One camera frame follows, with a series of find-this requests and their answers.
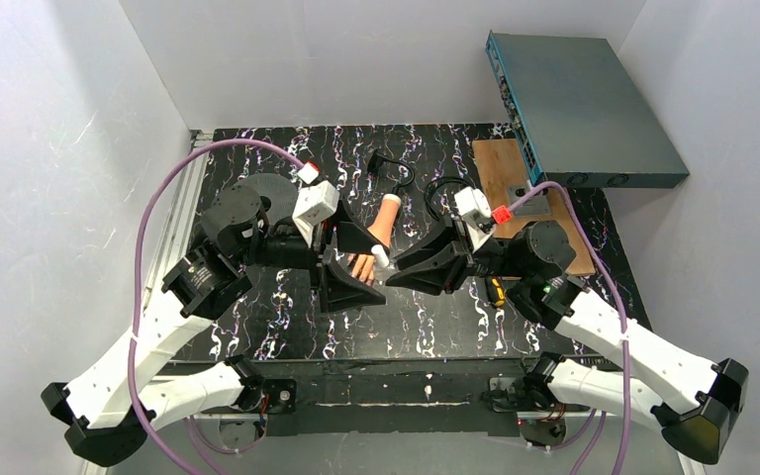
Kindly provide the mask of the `clear nail polish bottle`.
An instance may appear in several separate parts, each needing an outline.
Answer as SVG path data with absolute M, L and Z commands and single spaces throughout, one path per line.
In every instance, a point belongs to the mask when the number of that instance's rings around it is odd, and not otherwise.
M 392 267 L 391 257 L 388 249 L 382 244 L 375 244 L 371 247 L 371 254 L 374 258 L 373 266 L 379 269 L 388 269 Z

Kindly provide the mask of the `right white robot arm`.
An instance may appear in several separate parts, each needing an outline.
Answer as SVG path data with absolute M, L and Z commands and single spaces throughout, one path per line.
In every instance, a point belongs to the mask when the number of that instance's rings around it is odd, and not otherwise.
M 716 464 L 743 410 L 748 369 L 679 348 L 618 309 L 568 268 L 575 252 L 554 221 L 529 223 L 511 238 L 475 244 L 457 220 L 435 225 L 397 260 L 387 283 L 430 295 L 470 277 L 506 280 L 506 297 L 527 320 L 579 341 L 610 361 L 604 371 L 544 352 L 518 394 L 540 407 L 578 405 L 657 430 L 678 452 Z

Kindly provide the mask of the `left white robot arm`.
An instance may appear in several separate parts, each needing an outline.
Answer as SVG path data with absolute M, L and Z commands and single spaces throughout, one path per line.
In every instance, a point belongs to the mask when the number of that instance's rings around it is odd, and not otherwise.
M 163 308 L 137 308 L 137 323 L 77 378 L 47 385 L 42 399 L 66 426 L 72 452 L 110 467 L 137 452 L 151 431 L 220 407 L 256 410 L 279 387 L 241 356 L 166 383 L 155 375 L 252 286 L 249 267 L 305 270 L 320 309 L 336 313 L 385 303 L 339 265 L 340 253 L 385 255 L 328 182 L 284 199 L 241 183 L 202 214 L 188 252 L 165 275 Z

